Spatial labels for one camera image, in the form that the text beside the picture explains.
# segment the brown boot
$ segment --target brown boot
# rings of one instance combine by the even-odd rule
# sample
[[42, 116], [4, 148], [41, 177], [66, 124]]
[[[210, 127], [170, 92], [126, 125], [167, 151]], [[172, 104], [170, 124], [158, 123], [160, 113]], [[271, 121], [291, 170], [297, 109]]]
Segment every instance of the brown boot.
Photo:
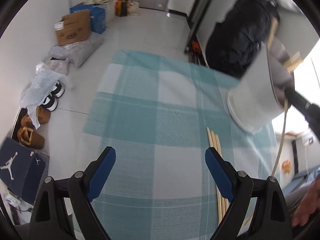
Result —
[[[44, 109], [41, 106], [37, 107], [37, 116], [38, 116], [38, 121], [40, 124], [45, 124], [45, 123], [49, 122], [50, 115], [51, 115], [51, 112], [49, 112], [48, 110]], [[29, 117], [28, 114], [26, 114], [24, 117], [22, 117], [21, 127], [33, 128], [31, 118]]]
[[21, 127], [18, 130], [18, 139], [27, 147], [42, 149], [44, 146], [44, 138], [29, 127]]

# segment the human hand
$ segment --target human hand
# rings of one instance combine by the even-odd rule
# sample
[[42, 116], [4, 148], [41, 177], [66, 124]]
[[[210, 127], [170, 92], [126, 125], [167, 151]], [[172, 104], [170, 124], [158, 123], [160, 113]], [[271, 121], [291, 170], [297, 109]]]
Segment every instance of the human hand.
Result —
[[317, 208], [320, 209], [319, 190], [320, 174], [318, 174], [316, 179], [312, 182], [310, 189], [301, 200], [297, 210], [294, 212], [291, 222], [293, 227], [297, 225], [304, 226], [308, 222], [309, 216], [314, 213]]

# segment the metal screw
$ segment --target metal screw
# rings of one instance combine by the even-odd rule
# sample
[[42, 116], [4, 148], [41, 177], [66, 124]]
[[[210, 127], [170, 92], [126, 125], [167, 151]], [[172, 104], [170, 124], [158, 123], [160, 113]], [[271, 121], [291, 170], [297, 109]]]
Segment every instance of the metal screw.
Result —
[[247, 174], [244, 171], [238, 171], [238, 175], [242, 178], [244, 178], [245, 176], [247, 176]]
[[76, 177], [76, 178], [81, 178], [82, 175], [83, 175], [83, 172], [82, 172], [82, 171], [77, 171], [77, 172], [75, 173], [75, 177]]
[[44, 179], [44, 182], [45, 182], [45, 183], [49, 183], [51, 180], [52, 180], [51, 177], [46, 177], [46, 178]]
[[270, 176], [269, 179], [270, 179], [271, 182], [276, 182], [277, 181], [277, 179], [274, 176]]

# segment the shoe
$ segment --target shoe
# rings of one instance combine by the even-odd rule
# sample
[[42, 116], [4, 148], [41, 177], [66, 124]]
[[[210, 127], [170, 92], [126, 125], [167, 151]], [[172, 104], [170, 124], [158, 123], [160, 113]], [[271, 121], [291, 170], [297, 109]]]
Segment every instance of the shoe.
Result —
[[32, 128], [21, 127], [17, 135], [19, 142], [24, 146], [35, 149], [42, 149], [44, 146], [44, 138]]
[[[38, 121], [40, 124], [45, 124], [45, 123], [49, 122], [50, 115], [51, 115], [51, 112], [49, 112], [48, 110], [44, 109], [41, 106], [37, 107], [37, 117], [38, 117]], [[26, 114], [24, 117], [22, 117], [21, 127], [33, 128], [33, 123], [32, 123], [31, 118], [29, 117], [28, 114]]]
[[45, 100], [42, 103], [42, 107], [44, 109], [47, 109], [48, 111], [53, 111], [54, 109], [56, 109], [58, 105], [58, 101], [55, 99], [55, 97], [52, 96], [52, 94], [50, 93]]
[[62, 96], [63, 93], [64, 93], [64, 88], [62, 87], [60, 81], [57, 81], [57, 83], [53, 87], [51, 94], [54, 97], [59, 98]]

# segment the black backpack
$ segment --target black backpack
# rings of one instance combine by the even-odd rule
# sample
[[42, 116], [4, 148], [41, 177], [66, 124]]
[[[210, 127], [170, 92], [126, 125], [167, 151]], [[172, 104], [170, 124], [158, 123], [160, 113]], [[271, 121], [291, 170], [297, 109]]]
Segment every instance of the black backpack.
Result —
[[266, 0], [237, 0], [223, 23], [217, 23], [205, 55], [210, 68], [240, 78], [269, 35], [279, 13]]

